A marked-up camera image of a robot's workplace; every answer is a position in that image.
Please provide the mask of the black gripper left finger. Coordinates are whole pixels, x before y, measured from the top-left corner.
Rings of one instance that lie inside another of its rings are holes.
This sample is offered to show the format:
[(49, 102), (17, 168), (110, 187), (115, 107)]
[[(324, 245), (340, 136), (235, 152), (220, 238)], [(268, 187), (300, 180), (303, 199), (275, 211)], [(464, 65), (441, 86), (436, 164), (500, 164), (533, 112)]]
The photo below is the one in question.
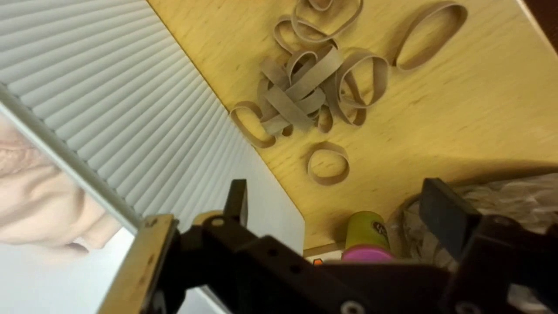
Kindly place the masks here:
[(228, 189), (223, 215), (239, 225), (247, 224), (247, 182), (234, 180)]

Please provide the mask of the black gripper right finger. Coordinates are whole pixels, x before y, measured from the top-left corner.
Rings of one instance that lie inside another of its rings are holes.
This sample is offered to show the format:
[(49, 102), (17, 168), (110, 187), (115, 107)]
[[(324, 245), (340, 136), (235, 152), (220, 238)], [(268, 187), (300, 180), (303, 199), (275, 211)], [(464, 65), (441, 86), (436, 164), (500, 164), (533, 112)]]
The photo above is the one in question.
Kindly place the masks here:
[(481, 215), (439, 178), (425, 178), (418, 217), (451, 259), (458, 260)]

